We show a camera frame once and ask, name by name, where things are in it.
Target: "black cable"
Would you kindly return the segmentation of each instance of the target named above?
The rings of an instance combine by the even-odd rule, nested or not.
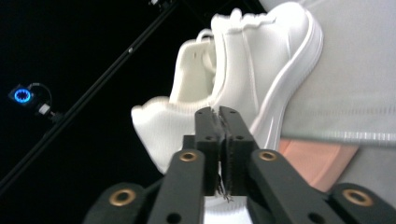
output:
[[[34,83],[31,83],[31,84],[27,87],[27,89],[30,90],[30,89],[32,89],[33,87],[41,87],[41,88],[43,88],[44,90],[47,91],[47,93],[49,94],[49,109],[51,109],[51,108],[52,108],[52,94],[51,94],[51,92],[50,92],[50,88],[48,88],[46,85],[44,85],[44,84],[42,84],[42,83],[34,82]]]

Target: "gray fabric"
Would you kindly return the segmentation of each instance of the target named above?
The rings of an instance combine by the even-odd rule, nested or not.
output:
[[[322,26],[324,46],[290,99],[282,136],[396,146],[396,1],[303,5]]]
[[[338,183],[364,186],[396,207],[395,161],[396,153],[393,148],[360,148]]]

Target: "shoe sole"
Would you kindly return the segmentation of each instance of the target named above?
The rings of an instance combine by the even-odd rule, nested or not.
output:
[[[306,10],[305,15],[309,25],[304,41],[277,74],[262,102],[258,117],[253,120],[249,129],[251,133],[254,133],[255,140],[261,148],[278,149],[287,103],[314,69],[320,57],[323,33],[311,13]]]

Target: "black metal bracket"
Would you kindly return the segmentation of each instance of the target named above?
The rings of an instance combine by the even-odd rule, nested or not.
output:
[[[106,190],[84,223],[202,223],[204,195],[213,195],[220,182],[225,196],[247,195],[253,223],[396,223],[396,210],[368,189],[311,188],[280,153],[259,149],[236,110],[221,106],[218,115],[210,107],[198,110],[195,132],[184,136],[162,182],[148,189],[123,183]]]

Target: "blue ring light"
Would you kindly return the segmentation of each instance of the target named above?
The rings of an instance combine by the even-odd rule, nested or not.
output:
[[[24,104],[30,101],[32,94],[26,89],[19,89],[14,93],[14,99],[18,103]]]

